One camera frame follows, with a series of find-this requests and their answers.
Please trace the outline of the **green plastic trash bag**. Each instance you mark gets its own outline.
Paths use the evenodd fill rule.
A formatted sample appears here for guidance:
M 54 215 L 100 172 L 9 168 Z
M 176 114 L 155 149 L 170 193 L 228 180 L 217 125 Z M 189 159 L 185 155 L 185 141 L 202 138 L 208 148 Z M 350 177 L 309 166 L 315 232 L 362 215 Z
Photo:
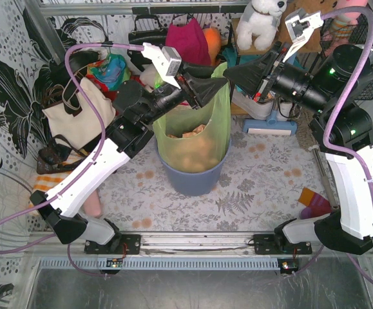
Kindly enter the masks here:
M 229 83 L 200 109 L 179 105 L 153 123 L 158 153 L 170 167 L 201 173 L 224 158 L 231 131 Z

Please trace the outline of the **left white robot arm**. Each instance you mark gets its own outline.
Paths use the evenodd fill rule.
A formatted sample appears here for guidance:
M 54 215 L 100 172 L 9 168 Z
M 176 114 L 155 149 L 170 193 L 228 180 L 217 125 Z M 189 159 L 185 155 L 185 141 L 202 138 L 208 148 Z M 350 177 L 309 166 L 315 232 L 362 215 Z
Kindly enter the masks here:
M 61 183 L 31 195 L 34 205 L 43 205 L 39 214 L 62 244 L 83 239 L 89 254 L 126 253 L 126 242 L 114 223 L 80 214 L 80 208 L 106 178 L 147 145 L 154 121 L 184 101 L 192 108 L 210 103 L 227 84 L 213 72 L 211 67 L 185 64 L 175 73 L 175 85 L 165 83 L 152 92 L 134 80 L 119 86 L 113 101 L 119 114 L 101 134 L 98 146 Z

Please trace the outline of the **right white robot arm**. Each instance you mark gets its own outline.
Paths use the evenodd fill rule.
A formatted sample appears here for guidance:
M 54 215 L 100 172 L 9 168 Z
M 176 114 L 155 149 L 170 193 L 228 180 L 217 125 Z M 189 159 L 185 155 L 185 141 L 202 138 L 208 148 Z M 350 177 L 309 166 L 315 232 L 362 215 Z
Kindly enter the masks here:
M 319 242 L 331 250 L 355 255 L 373 247 L 373 197 L 368 187 L 373 180 L 373 123 L 354 101 L 373 79 L 369 62 L 364 63 L 335 123 L 329 124 L 361 53 L 358 46 L 342 44 L 311 75 L 283 61 L 284 51 L 275 44 L 262 57 L 224 72 L 248 94 L 272 91 L 313 113 L 309 126 L 330 165 L 340 208 L 317 218 L 282 223 L 274 231 L 282 246 Z

